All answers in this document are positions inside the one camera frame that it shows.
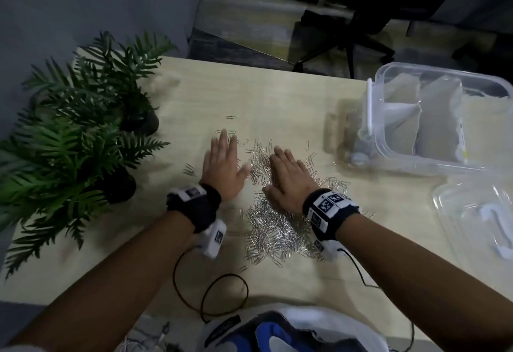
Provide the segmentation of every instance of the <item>chair leg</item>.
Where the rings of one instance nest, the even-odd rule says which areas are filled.
[[[338,36],[330,36],[324,40],[317,48],[312,50],[310,53],[306,54],[304,57],[299,59],[299,61],[294,64],[294,68],[292,69],[295,72],[301,72],[303,68],[303,63],[322,55],[324,52],[328,52],[331,48],[335,48],[340,42]]]
[[[355,43],[353,43],[352,41],[348,42],[346,45],[346,54],[347,54],[347,64],[349,65],[349,76],[351,79],[355,78],[354,51],[355,51]]]
[[[375,40],[374,38],[370,38],[365,34],[356,36],[355,44],[381,52],[385,54],[386,57],[393,57],[395,53],[392,48],[388,48],[385,44],[381,44],[379,41]]]

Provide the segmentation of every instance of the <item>wristband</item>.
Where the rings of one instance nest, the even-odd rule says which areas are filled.
[[[207,229],[215,221],[215,213],[221,204],[221,195],[209,185],[196,185],[172,189],[167,194],[167,210],[176,210],[195,226],[194,233]]]
[[[336,240],[342,223],[360,207],[349,197],[330,189],[318,189],[303,203],[303,214],[310,220],[312,231],[320,241]]]

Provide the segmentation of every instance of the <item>green plant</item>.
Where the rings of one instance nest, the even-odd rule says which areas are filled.
[[[108,206],[99,180],[135,168],[166,144],[120,131],[119,122],[85,127],[67,116],[22,114],[13,135],[0,141],[0,230],[22,224],[7,276],[62,230],[80,248],[86,222]]]
[[[80,47],[87,56],[76,54],[66,73],[54,59],[46,61],[45,73],[35,65],[24,87],[35,91],[40,104],[75,123],[106,123],[121,119],[121,128],[139,121],[152,110],[147,94],[137,81],[153,74],[162,55],[176,47],[164,37],[159,43],[147,32],[143,39],[123,45],[109,32],[100,32],[92,45]]]

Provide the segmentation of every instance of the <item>light wood tabletop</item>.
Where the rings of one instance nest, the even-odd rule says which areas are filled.
[[[52,302],[162,214],[172,187],[199,180],[184,174],[183,168],[190,164],[201,172],[203,154],[221,128],[234,130],[242,143],[247,142],[239,147],[241,161],[249,158],[245,151],[253,147],[256,138],[264,145],[272,140],[274,145],[290,148],[296,158],[305,159],[317,151],[313,162],[320,177],[348,180],[348,194],[374,213],[376,222],[458,265],[431,198],[433,189],[444,179],[370,172],[350,168],[340,159],[346,117],[365,87],[361,80],[164,58],[156,75],[145,80],[145,88],[152,104],[158,107],[157,136],[171,144],[132,172],[138,183],[135,196],[112,206],[112,212],[91,223],[80,251],[71,238],[61,234],[54,245],[42,249],[41,258],[30,259],[0,284],[0,300]],[[247,181],[234,201],[221,206],[221,218],[230,232],[248,228],[240,218],[240,208],[250,207],[256,190],[261,186]],[[245,245],[243,237],[229,235],[215,260],[199,253],[186,255],[176,278],[183,295],[199,306],[214,278],[225,272],[240,273],[249,285],[247,306],[270,302],[327,306],[369,324],[385,336],[410,337],[407,318],[381,290],[362,284],[347,257],[327,263],[296,253],[283,263],[283,268],[266,259],[240,271],[246,264]],[[237,306],[244,296],[240,281],[226,279],[209,293],[206,310],[227,310]],[[178,300],[171,281],[162,287],[148,312],[178,318],[197,316]],[[426,336],[417,331],[415,338]]]

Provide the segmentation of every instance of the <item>clear plastic container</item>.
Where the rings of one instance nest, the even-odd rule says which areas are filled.
[[[453,177],[433,202],[459,266],[513,300],[513,205],[505,188]]]
[[[350,162],[421,175],[513,172],[513,86],[502,78],[389,63],[368,82]]]

